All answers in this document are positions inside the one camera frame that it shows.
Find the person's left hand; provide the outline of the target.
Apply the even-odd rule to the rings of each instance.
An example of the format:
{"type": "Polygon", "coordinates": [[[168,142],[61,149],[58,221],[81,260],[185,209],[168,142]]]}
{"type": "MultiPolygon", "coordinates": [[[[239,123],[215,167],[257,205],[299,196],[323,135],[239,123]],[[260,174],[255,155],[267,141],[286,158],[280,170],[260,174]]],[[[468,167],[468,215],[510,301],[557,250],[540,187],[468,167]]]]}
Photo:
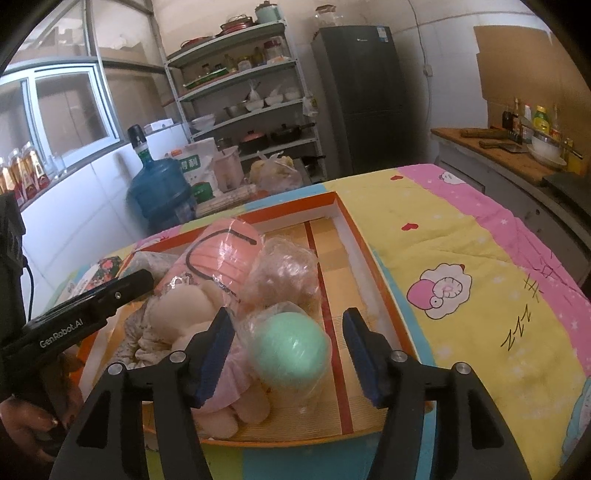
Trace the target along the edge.
{"type": "Polygon", "coordinates": [[[68,430],[83,405],[81,391],[71,380],[70,374],[81,369],[84,362],[69,350],[61,354],[60,362],[66,409],[59,419],[36,405],[16,398],[1,403],[1,423],[9,438],[22,453],[40,464],[52,463],[55,457],[49,454],[48,447],[41,444],[39,435],[48,433],[58,424],[68,430]]]}

